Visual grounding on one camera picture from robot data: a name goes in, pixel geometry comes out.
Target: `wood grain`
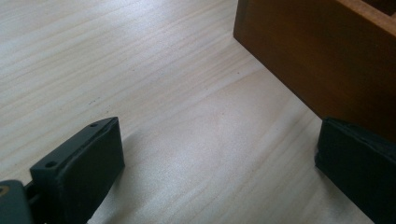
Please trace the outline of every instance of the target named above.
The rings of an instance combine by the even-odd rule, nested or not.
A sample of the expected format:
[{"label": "wood grain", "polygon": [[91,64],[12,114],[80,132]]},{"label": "wood grain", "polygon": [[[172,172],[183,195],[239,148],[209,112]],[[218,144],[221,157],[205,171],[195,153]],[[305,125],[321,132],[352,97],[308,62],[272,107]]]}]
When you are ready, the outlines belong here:
[{"label": "wood grain", "polygon": [[240,0],[234,35],[321,118],[396,141],[391,16],[361,0]]},{"label": "wood grain", "polygon": [[314,166],[320,119],[233,39],[236,0],[3,1],[0,179],[118,116],[92,223],[371,223]]}]

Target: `wooden table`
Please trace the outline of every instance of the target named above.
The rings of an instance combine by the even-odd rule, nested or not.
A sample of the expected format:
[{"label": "wooden table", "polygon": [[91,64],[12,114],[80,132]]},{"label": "wooden table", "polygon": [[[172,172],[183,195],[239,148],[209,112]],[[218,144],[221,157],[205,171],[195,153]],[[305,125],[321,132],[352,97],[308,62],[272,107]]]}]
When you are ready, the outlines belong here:
[{"label": "wooden table", "polygon": [[318,169],[320,119],[233,39],[236,0],[2,1],[0,179],[118,116],[91,223],[372,223]]}]

